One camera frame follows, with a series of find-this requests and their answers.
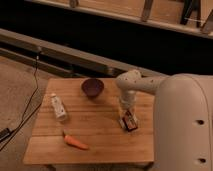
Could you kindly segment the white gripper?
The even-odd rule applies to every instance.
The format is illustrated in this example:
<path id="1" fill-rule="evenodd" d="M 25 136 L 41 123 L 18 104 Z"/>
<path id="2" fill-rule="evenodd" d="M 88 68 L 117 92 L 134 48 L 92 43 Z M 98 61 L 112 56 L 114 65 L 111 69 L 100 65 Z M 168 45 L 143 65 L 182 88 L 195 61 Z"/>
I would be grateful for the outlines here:
<path id="1" fill-rule="evenodd" d="M 136 101 L 136 92 L 135 91 L 121 91 L 119 96 L 119 104 L 121 110 L 119 110 L 120 118 L 125 116 L 126 110 L 130 110 L 130 113 L 133 117 L 136 117 L 135 113 L 135 101 Z"/>

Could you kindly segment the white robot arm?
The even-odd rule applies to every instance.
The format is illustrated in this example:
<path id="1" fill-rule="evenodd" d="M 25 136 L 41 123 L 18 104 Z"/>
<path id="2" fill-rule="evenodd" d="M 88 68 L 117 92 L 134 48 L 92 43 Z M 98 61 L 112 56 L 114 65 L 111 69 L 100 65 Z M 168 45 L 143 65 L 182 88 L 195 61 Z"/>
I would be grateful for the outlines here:
<path id="1" fill-rule="evenodd" d="M 138 91 L 154 96 L 154 171 L 213 171 L 213 75 L 143 77 L 130 70 L 116 85 L 125 109 Z"/>

